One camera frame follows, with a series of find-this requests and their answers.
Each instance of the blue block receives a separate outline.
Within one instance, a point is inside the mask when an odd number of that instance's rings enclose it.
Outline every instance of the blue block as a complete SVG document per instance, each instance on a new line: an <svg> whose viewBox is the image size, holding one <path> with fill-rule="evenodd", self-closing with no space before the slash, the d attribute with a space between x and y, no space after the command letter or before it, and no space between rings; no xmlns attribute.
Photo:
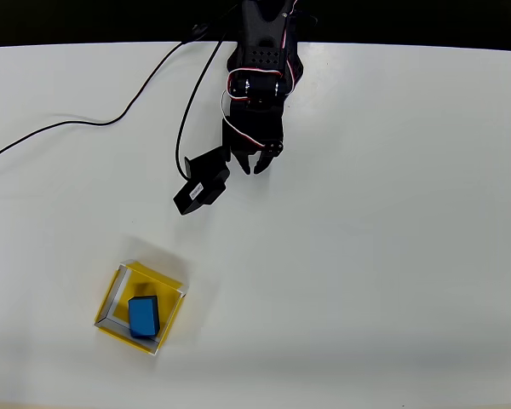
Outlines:
<svg viewBox="0 0 511 409"><path fill-rule="evenodd" d="M130 335L155 337L159 333L157 296L132 297L129 300Z"/></svg>

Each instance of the black cable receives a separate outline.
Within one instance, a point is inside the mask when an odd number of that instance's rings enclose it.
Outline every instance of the black cable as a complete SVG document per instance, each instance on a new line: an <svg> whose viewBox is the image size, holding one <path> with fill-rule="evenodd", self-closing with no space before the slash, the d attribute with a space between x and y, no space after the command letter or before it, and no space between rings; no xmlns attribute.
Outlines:
<svg viewBox="0 0 511 409"><path fill-rule="evenodd" d="M135 95L135 97L129 102L129 104L127 105L127 107L125 108L125 110L123 111L123 113L121 115L119 115L117 118L111 120L111 121L107 121L107 122L90 122L90 121L63 121L63 122L59 122L57 124L52 124L52 125L49 125L49 126L46 126L46 127L43 127L39 130L35 130L34 132L26 135L26 136L23 136L22 138L20 138L19 140L13 142L13 143L10 143L9 145L7 145L5 148L1 149L0 150L0 155L6 151L8 151L9 149L11 149L12 147L14 147L15 145L18 145L20 144L21 142L23 141L26 141L28 138L34 136L34 135L37 135L41 132L44 132L45 130L51 130L53 128L56 128L58 126L62 126L62 125L71 125L71 124L78 124L78 125L89 125L89 126L108 126L108 125L112 125L112 124L115 124L116 122L120 121L121 119L123 119L123 117L125 116L125 114L129 111L129 109L133 106L133 104L136 102L136 100L138 99L138 97L141 95L142 91L146 88L146 86L148 85L148 83L151 81L151 79L153 78L153 76L157 73L157 71L159 70L159 68L161 68L161 65L163 65L163 63L178 49L180 48L183 44L185 44L186 42L182 42L182 43L179 43L177 44L171 51L169 51L169 53L161 60L161 62L158 63L158 65L155 67L155 69L153 70L153 72L150 74L150 76L147 78L146 82L142 85L142 87L140 88L140 90L138 91L138 93Z"/></svg>
<svg viewBox="0 0 511 409"><path fill-rule="evenodd" d="M208 68L210 64L212 63L212 60L215 57L215 54L218 52L218 49L221 47L221 43L223 43L223 39L225 38L227 32L223 33L223 36L221 36L220 41L215 46L214 51L212 51L212 55L206 61L206 66L204 66L203 71L201 72L201 75L198 77L197 83L195 84L195 88L193 89L193 92L191 93L191 97L189 98L189 102L187 103L186 111L184 112L184 117L181 119L181 125L180 130L178 131L178 138L176 139L176 152L175 152L175 158L176 158L176 167L178 168L178 171L180 172L181 177L183 177L186 181L189 180L187 175L184 173L183 169L180 166L180 139L181 139L181 133L184 130L184 125L186 124L187 114L189 113L189 108L191 108L191 104L193 103L193 99L195 98L195 94L197 94L198 86L201 84L204 78L204 74L208 71Z"/></svg>

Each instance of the red and white wire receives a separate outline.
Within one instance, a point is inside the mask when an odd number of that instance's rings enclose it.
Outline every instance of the red and white wire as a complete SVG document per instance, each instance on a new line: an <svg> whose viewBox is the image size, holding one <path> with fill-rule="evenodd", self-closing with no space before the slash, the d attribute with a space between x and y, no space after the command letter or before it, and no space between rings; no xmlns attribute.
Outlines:
<svg viewBox="0 0 511 409"><path fill-rule="evenodd" d="M297 3L297 0L295 0L291 6L291 11L290 11L290 14L288 15L292 15L293 14L293 11L296 9L296 3ZM286 46L286 29L285 29L285 24L284 24L284 34L282 35L282 48L284 49Z"/></svg>
<svg viewBox="0 0 511 409"><path fill-rule="evenodd" d="M296 78L293 75L293 68L291 68L290 59L286 58L286 63L288 64L288 68L290 69L291 74L291 89L290 92L286 94L286 96L291 95L293 91L296 90Z"/></svg>
<svg viewBox="0 0 511 409"><path fill-rule="evenodd" d="M223 109L223 96L226 94L227 90L223 91L223 93L221 94L221 114L223 115L223 119L225 120L225 122L227 122L227 125L229 125L233 130L235 130L235 132L237 132L239 135L243 136L244 138L246 138L248 141L252 142L253 144L257 145L258 147L265 147L265 145L263 145L262 143L256 141L254 138L252 138L250 135L248 134L245 134L244 132L238 130L237 128L235 128L233 126L233 124L231 124L229 122L229 119L227 119L227 116L225 114L225 111Z"/></svg>

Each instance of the yellow box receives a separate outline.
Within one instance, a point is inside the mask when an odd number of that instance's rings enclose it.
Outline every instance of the yellow box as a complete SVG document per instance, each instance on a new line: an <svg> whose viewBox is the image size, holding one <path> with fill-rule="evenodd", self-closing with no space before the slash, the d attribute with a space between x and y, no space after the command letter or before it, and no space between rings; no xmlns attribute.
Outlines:
<svg viewBox="0 0 511 409"><path fill-rule="evenodd" d="M180 281L153 271L135 260L122 262L95 317L95 326L128 345L155 355L169 335L186 292L187 286ZM161 327L155 337L130 336L128 302L130 298L139 296L157 296Z"/></svg>

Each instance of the cable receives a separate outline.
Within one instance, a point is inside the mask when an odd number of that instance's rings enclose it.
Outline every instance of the cable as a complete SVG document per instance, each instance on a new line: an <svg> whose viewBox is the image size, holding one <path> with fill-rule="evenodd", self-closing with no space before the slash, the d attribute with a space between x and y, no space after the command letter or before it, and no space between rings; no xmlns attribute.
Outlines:
<svg viewBox="0 0 511 409"><path fill-rule="evenodd" d="M231 124L229 122L229 119L227 119L227 116L225 114L225 111L223 110L223 96L226 94L227 90L223 91L223 93L221 94L221 113L223 114L223 119L225 120L225 122L227 122L227 125L229 125L231 128L233 128L233 130L235 130L239 135L243 136L244 138L246 138L248 141L254 143L255 145L257 145L258 147L265 147L265 145L263 145L262 143L256 141L254 138L252 138L250 135L248 134L245 134L244 132L241 132L240 130L238 130L237 128L235 128L233 126L233 124Z"/></svg>
<svg viewBox="0 0 511 409"><path fill-rule="evenodd" d="M115 124L116 122L119 122L121 119L123 119L123 117L126 115L126 113L129 111L129 109L133 106L133 104L136 102L136 100L138 99L138 97L141 95L142 91L146 88L146 86L149 84L149 82L152 80L153 76L157 73L157 71L159 70L159 68L161 68L161 66L163 65L163 63L176 51L178 50L178 48L180 48L184 43L186 42L182 42L182 43L179 43L177 44L171 51L169 51L169 53L161 60L161 62L158 63L158 65L155 67L155 69L153 70L153 72L150 74L150 76L147 78L146 82L142 85L142 87L140 88L140 90L136 93L135 97L129 102L129 104L127 105L127 107L125 108L125 110L123 111L123 113L121 115L119 115L117 118L111 120L111 121L106 121L106 122L90 122L90 121L63 121L63 122L59 122L57 124L52 124L52 125L48 125L48 126L45 126L43 128L40 128L39 130L35 130L34 132L26 135L26 136L23 136L22 138L18 139L17 141L13 142L13 143L10 143L9 145L7 145L6 147L0 149L0 155L6 151L8 151L9 149L11 149L12 147L14 147L15 145L19 145L21 142L23 141L26 141L27 139L33 137L34 135L37 135L41 132L44 132L45 130L51 130L53 128L57 128L58 126L62 126L62 125L74 125L74 124L78 124L78 125L89 125L89 126L109 126L109 125L113 125Z"/></svg>
<svg viewBox="0 0 511 409"><path fill-rule="evenodd" d="M189 108L191 108L191 104L193 103L193 99L195 98L195 94L197 94L198 86L203 81L204 74L208 71L208 68L210 64L212 63L212 60L215 57L215 54L218 52L218 49L221 47L221 43L223 43L223 39L225 38L225 35L227 32L223 33L223 36L221 36L220 41L215 46L214 51L212 51L212 55L206 61L206 65L204 66L203 71L201 72L201 75L198 76L197 83L195 84L195 88L193 88L193 92L191 93L191 96L189 97L189 102L187 103L186 111L184 112L184 116L181 119L180 124L180 130L178 131L178 138L176 139L176 152L175 152L175 158L176 158L176 167L178 168L178 171L180 172L181 177L183 177L186 181L189 180L187 175L184 173L183 169L180 166L180 140L181 140L181 133L184 130L184 125L186 124L187 114L189 113Z"/></svg>
<svg viewBox="0 0 511 409"><path fill-rule="evenodd" d="M286 62L288 63L288 68L290 69L290 75L291 75L291 89L290 89L290 92L288 94L286 94L286 96L288 96L288 95L291 95L293 93L293 91L296 90L296 78L293 75L293 68L291 68L290 59L286 58Z"/></svg>

